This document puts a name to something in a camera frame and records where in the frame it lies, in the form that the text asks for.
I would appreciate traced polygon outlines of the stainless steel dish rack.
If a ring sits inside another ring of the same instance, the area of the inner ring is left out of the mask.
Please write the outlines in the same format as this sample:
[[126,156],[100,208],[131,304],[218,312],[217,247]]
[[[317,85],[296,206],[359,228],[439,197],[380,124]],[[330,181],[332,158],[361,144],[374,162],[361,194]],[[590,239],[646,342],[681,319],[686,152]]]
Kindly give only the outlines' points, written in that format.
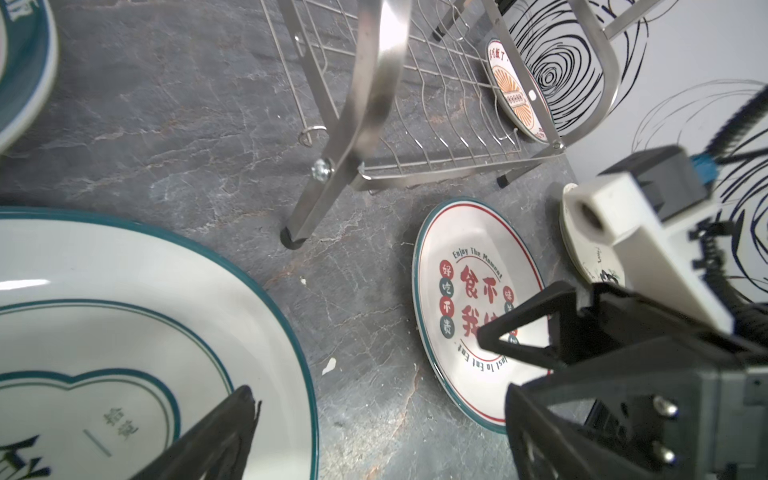
[[[296,106],[308,183],[280,234],[297,249],[346,189],[498,172],[499,184],[594,131],[627,96],[662,1],[265,1]],[[502,110],[486,70],[500,40],[544,144]]]

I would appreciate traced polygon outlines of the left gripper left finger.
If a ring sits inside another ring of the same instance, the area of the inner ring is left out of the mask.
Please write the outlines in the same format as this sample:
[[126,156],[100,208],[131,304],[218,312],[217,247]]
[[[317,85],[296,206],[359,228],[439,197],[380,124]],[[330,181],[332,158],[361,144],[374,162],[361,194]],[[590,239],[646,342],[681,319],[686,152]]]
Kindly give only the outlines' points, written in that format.
[[259,423],[261,402],[237,388],[141,471],[136,479],[241,479]]

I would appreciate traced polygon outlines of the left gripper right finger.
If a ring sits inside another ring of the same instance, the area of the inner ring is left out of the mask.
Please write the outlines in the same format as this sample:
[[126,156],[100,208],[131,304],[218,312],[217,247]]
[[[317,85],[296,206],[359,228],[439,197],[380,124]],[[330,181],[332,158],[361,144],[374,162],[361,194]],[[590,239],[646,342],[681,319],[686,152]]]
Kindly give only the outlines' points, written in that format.
[[522,479],[763,479],[767,351],[736,337],[666,336],[506,395]]

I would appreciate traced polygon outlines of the green rimmed white plate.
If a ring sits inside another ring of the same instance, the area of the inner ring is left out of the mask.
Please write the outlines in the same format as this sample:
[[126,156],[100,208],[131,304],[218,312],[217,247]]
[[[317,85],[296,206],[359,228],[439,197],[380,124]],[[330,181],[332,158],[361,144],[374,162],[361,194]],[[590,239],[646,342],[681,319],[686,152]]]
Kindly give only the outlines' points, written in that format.
[[46,0],[1,3],[1,150],[31,126],[48,100],[59,64],[59,39]]

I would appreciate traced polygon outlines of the red character plate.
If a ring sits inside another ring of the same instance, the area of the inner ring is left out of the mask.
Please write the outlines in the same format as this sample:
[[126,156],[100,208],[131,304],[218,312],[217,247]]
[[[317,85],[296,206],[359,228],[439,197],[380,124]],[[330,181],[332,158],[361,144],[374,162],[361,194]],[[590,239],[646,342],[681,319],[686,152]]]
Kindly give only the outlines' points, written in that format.
[[476,333],[544,289],[529,249],[492,207],[448,200],[419,230],[411,278],[419,335],[439,383],[469,419],[504,433],[508,385],[548,372],[482,349]]

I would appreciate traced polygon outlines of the orange sunburst plate right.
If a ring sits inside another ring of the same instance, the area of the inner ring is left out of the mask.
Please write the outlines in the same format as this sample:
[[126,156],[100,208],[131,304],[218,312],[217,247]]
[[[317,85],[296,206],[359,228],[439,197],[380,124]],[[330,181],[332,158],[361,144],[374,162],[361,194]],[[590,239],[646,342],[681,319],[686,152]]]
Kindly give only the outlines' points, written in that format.
[[500,40],[493,38],[487,43],[486,58],[486,70],[502,110],[523,134],[538,143],[546,143],[546,133],[532,104],[540,98],[540,88],[524,88]]

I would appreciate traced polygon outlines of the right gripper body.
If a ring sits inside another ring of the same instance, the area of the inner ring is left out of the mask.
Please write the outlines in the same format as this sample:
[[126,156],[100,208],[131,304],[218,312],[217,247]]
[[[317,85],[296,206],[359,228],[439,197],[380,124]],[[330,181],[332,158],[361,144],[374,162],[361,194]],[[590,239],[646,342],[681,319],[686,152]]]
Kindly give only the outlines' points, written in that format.
[[559,301],[557,370],[703,372],[767,367],[767,343],[719,331],[615,284],[595,284],[591,303]]

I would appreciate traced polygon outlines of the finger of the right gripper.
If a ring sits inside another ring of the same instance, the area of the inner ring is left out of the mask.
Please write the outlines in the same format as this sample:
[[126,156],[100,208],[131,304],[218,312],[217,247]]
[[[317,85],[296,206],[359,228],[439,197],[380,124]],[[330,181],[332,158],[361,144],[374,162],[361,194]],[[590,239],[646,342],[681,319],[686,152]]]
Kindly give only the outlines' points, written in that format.
[[[504,334],[547,316],[553,316],[556,321],[553,345],[537,347],[502,340]],[[479,327],[476,338],[484,350],[546,370],[558,370],[575,358],[574,347],[569,342],[577,327],[576,289],[565,281],[557,281],[510,312]]]

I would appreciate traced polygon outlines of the white plate flower outline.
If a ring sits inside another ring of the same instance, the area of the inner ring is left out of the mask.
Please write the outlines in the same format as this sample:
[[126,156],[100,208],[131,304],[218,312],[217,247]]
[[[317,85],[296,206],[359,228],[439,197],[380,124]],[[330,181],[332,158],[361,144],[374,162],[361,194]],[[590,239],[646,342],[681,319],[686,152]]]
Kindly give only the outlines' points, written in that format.
[[257,282],[161,228],[2,209],[3,478],[131,478],[245,393],[242,477],[316,478],[308,363]]

